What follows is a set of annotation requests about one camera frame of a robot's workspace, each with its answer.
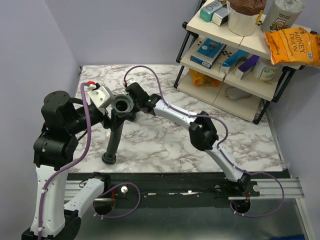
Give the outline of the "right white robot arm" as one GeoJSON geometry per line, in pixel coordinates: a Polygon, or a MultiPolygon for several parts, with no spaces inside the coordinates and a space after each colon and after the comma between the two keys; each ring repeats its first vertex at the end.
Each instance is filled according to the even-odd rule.
{"type": "Polygon", "coordinates": [[[206,112],[202,111],[197,114],[165,103],[160,95],[148,95],[132,79],[125,81],[124,86],[137,109],[145,114],[167,119],[187,129],[192,146],[207,153],[218,164],[227,180],[230,181],[230,191],[234,195],[241,196],[247,192],[251,180],[250,175],[240,169],[233,156],[219,142],[217,129],[206,112]]]}

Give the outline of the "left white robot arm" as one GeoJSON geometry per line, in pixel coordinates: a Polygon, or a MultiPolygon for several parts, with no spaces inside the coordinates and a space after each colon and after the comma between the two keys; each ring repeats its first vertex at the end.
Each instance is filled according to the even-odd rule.
{"type": "Polygon", "coordinates": [[[65,190],[70,168],[78,163],[74,152],[77,134],[102,124],[111,130],[111,139],[103,159],[114,163],[123,123],[134,110],[133,100],[126,94],[113,95],[108,88],[94,87],[82,99],[70,97],[62,90],[49,93],[43,101],[44,124],[33,145],[37,174],[37,199],[30,228],[21,235],[24,240],[73,240],[82,216],[99,196],[107,197],[111,185],[102,178],[89,179],[84,188],[69,202],[65,190]]]}

